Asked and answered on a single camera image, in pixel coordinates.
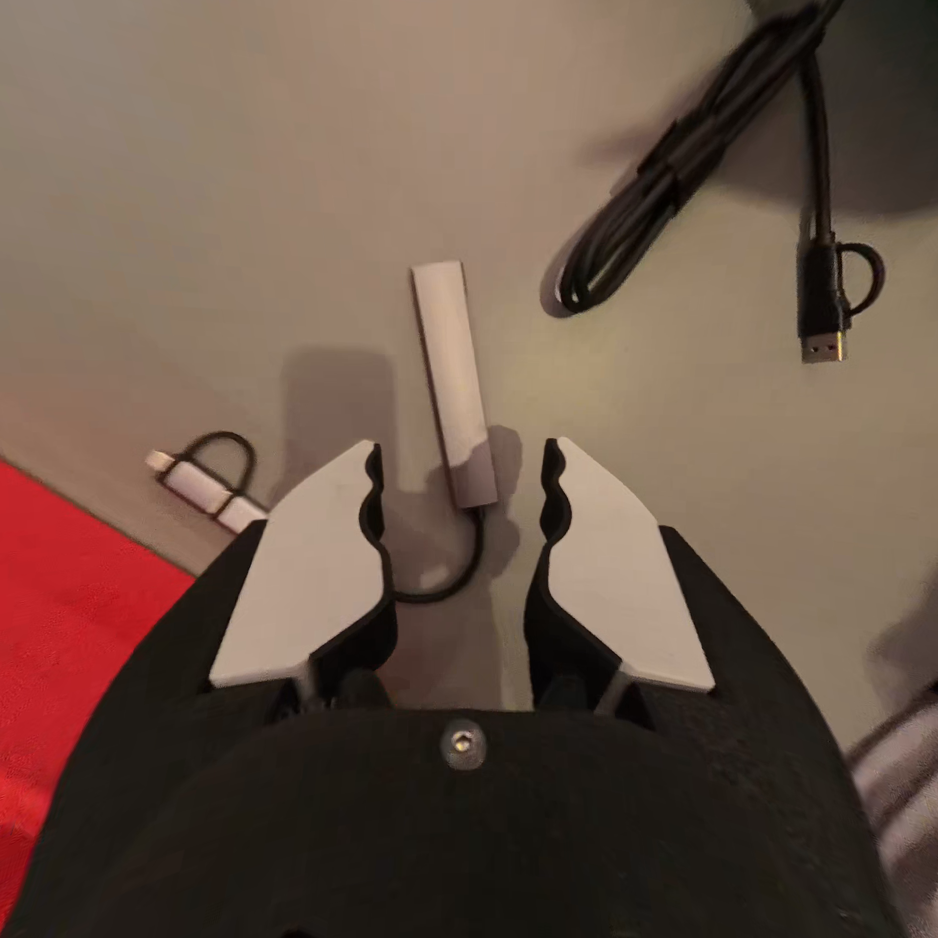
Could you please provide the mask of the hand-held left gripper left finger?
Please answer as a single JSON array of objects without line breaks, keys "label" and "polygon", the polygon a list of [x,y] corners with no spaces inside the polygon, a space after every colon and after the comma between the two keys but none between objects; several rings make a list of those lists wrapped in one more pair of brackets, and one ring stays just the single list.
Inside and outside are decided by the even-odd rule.
[{"label": "hand-held left gripper left finger", "polygon": [[379,444],[363,440],[270,513],[208,674],[212,688],[287,680],[331,703],[396,648],[394,582],[382,543]]}]

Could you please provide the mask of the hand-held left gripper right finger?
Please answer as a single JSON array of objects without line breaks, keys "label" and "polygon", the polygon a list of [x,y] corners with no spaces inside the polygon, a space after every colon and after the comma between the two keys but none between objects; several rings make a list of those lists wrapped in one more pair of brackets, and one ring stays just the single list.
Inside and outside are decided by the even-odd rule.
[{"label": "hand-held left gripper right finger", "polygon": [[544,445],[544,544],[524,604],[533,707],[613,715],[635,685],[716,679],[658,521],[567,437]]}]

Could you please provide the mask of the grey usb hub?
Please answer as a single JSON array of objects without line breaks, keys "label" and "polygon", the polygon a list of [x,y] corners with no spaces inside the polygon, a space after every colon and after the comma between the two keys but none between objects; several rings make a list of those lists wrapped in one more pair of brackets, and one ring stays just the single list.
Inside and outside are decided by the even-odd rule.
[{"label": "grey usb hub", "polygon": [[460,510],[485,509],[498,491],[463,264],[418,264],[410,274],[454,502]]}]

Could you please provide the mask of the white usb plug adapter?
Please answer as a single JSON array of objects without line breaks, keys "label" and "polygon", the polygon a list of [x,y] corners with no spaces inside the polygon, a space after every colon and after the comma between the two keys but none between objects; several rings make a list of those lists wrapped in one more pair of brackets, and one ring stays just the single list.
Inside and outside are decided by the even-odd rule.
[{"label": "white usb plug adapter", "polygon": [[[199,460],[205,449],[220,443],[231,443],[242,453],[243,467],[235,482]],[[257,466],[256,450],[237,432],[210,431],[176,453],[150,450],[145,464],[160,486],[231,534],[238,535],[253,522],[268,519],[268,511],[249,492]]]}]

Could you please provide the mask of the red cloth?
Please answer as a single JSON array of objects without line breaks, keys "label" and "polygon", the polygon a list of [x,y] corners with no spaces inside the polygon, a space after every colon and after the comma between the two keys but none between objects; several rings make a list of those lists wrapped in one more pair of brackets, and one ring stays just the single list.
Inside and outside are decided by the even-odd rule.
[{"label": "red cloth", "polygon": [[193,577],[1,467],[1,894],[21,888],[67,757]]}]

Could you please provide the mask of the checkered cloth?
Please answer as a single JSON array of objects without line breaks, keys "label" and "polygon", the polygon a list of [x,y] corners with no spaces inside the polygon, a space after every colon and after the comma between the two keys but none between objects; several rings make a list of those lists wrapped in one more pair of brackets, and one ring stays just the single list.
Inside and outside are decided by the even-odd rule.
[{"label": "checkered cloth", "polygon": [[848,764],[907,932],[935,937],[936,641],[880,640],[872,665],[891,712],[852,746]]}]

